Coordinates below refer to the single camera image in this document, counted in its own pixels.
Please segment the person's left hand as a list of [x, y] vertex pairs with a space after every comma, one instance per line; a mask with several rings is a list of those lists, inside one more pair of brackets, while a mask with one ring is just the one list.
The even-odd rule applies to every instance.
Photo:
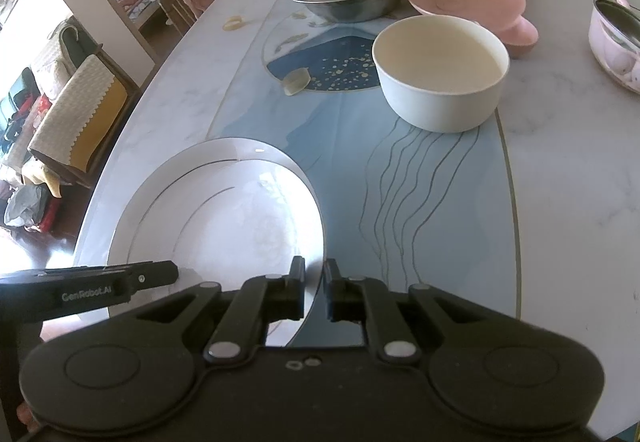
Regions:
[[38, 422], [32, 416], [32, 411], [25, 402], [17, 407], [16, 414], [18, 420], [27, 428], [28, 432], [33, 432], [39, 427]]

